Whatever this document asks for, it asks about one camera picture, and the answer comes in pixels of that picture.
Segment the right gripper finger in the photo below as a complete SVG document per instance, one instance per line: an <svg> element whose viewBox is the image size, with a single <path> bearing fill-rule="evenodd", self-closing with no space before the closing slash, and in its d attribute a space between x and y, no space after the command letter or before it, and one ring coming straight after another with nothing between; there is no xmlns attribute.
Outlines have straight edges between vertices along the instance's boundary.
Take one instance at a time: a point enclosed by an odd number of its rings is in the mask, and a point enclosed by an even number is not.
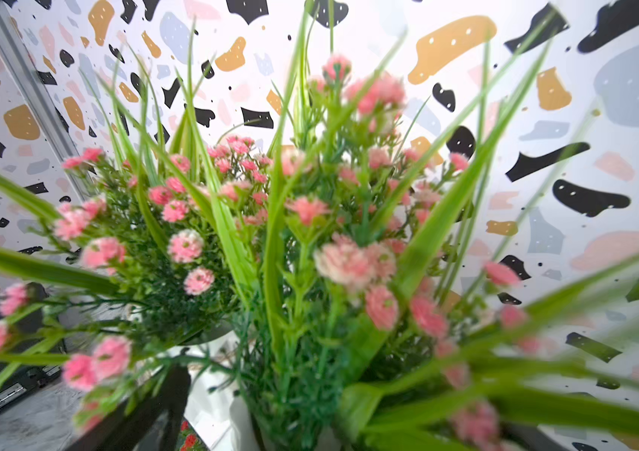
<svg viewBox="0 0 639 451"><path fill-rule="evenodd" d="M187 368L172 368L155 395L130 413L127 404L69 445L70 450L174 450L191 387Z"/></svg>

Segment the red flower pot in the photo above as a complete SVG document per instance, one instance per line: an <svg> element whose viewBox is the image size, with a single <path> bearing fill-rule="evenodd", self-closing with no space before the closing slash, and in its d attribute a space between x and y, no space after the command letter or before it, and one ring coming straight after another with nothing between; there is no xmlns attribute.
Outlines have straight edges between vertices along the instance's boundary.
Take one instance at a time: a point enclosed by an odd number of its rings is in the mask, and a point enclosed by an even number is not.
<svg viewBox="0 0 639 451"><path fill-rule="evenodd" d="M178 435L178 451L203 451L206 447L187 420L183 420Z"/></svg>

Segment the pink flower pot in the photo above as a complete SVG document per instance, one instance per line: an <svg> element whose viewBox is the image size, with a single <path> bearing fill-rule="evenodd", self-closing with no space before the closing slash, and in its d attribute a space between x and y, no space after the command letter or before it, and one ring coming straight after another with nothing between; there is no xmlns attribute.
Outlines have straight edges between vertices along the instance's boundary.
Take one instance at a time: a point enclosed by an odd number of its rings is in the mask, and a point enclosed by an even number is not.
<svg viewBox="0 0 639 451"><path fill-rule="evenodd" d="M639 1L297 1L217 208L268 450L639 450Z"/></svg>
<svg viewBox="0 0 639 451"><path fill-rule="evenodd" d="M173 366L217 368L206 355L174 357L223 321L238 347L227 373L260 424L272 408L252 388L255 289L240 269L250 256L231 253L237 232L265 220L270 162L253 156L253 141L227 136L206 146L188 105L174 135L151 136L137 120L138 145L124 128L112 134L114 154L88 148L65 169L93 187L84 202L53 206L0 174L0 191L37 219L37 233L68 264L0 247L0 272L16 283L0 296L0 360L59 366L65 383L86 394L81 428L92 428L122 403L159 391ZM38 333L16 322L41 307ZM25 353L9 345L41 342Z"/></svg>

